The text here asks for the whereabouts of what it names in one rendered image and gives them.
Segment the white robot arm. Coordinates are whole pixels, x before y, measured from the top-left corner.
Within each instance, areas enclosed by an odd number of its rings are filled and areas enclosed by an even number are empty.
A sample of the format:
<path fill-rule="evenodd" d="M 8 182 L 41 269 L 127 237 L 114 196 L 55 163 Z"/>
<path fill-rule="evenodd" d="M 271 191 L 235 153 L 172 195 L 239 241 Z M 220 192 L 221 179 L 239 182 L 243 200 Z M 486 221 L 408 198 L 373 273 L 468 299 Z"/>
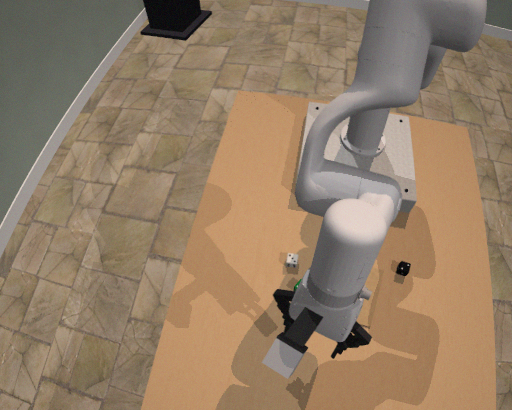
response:
<path fill-rule="evenodd" d="M 313 122 L 296 181 L 298 205 L 324 217 L 307 279 L 320 304 L 343 308 L 369 300 L 364 284 L 402 203 L 393 178 L 325 159 L 331 133 L 351 116 L 341 131 L 344 147 L 363 157 L 381 153 L 390 109 L 417 101 L 447 49 L 468 52 L 477 44 L 486 10 L 487 0 L 369 1 L 353 83 Z M 262 363 L 289 378 L 322 319 L 305 307 Z"/>

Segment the white die with black pips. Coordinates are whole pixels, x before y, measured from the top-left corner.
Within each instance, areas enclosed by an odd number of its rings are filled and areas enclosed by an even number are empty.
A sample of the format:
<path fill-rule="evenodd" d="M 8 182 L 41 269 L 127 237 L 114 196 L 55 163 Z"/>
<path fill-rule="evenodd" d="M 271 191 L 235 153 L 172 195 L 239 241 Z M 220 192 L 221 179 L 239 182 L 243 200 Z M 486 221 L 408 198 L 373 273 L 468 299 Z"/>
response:
<path fill-rule="evenodd" d="M 292 254 L 292 253 L 287 254 L 286 267 L 296 268 L 297 262 L 298 262 L 298 254 Z"/>

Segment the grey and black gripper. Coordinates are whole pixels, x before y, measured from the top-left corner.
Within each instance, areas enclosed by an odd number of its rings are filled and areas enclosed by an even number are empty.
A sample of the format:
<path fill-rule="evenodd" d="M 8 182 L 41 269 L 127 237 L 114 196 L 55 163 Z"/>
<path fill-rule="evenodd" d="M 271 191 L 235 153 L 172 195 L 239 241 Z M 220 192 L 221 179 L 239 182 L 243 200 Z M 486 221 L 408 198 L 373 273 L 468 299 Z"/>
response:
<path fill-rule="evenodd" d="M 343 308 L 324 306 L 309 293 L 307 287 L 309 271 L 310 268 L 304 274 L 296 291 L 277 289 L 273 294 L 275 301 L 278 303 L 277 307 L 283 313 L 284 333 L 306 307 L 323 317 L 315 332 L 336 341 L 338 344 L 331 358 L 335 358 L 337 353 L 341 355 L 347 348 L 368 345 L 372 336 L 356 321 L 362 309 L 364 298 L 360 298 L 355 303 Z M 291 301 L 291 304 L 289 301 Z M 316 305 L 316 303 L 322 307 Z"/>

